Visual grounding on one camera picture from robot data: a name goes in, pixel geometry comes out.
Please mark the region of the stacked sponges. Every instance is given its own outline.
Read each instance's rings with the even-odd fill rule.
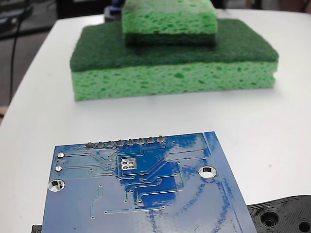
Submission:
[[[71,59],[76,100],[270,88],[278,54],[209,0],[127,0],[123,22],[83,29]]]

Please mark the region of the black cable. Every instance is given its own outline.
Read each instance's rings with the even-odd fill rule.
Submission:
[[[310,4],[311,0],[306,1],[305,5],[301,8],[300,12],[306,12],[308,5]]]
[[[18,25],[17,25],[15,37],[14,37],[14,42],[13,42],[12,56],[11,56],[11,75],[10,75],[10,103],[13,98],[14,57],[15,57],[16,43],[17,43],[17,38],[18,38],[21,23],[23,22],[24,15],[27,11],[27,7],[28,7],[28,4],[27,4],[27,1],[25,1],[25,8],[18,19]]]

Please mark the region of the mounting hole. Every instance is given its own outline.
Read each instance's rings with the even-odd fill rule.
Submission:
[[[310,232],[311,226],[307,222],[302,222],[299,224],[299,230],[303,233],[307,233],[307,232]]]
[[[63,190],[65,187],[65,183],[62,180],[53,180],[49,182],[48,189],[51,192],[59,192]]]
[[[264,213],[261,217],[261,222],[266,226],[266,227],[273,227],[277,225],[279,221],[279,217],[276,213],[274,212],[266,212]]]
[[[217,171],[212,166],[203,166],[199,169],[199,174],[202,178],[210,179],[216,176]]]

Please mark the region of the white table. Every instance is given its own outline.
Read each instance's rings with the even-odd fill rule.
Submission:
[[[311,195],[311,15],[229,10],[279,52],[270,90],[74,102],[69,59],[103,16],[58,21],[0,127],[1,232],[41,224],[54,146],[215,131],[246,204]]]

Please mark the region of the blue circuit board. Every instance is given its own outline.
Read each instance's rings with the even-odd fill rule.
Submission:
[[[255,233],[214,132],[55,147],[42,233]]]

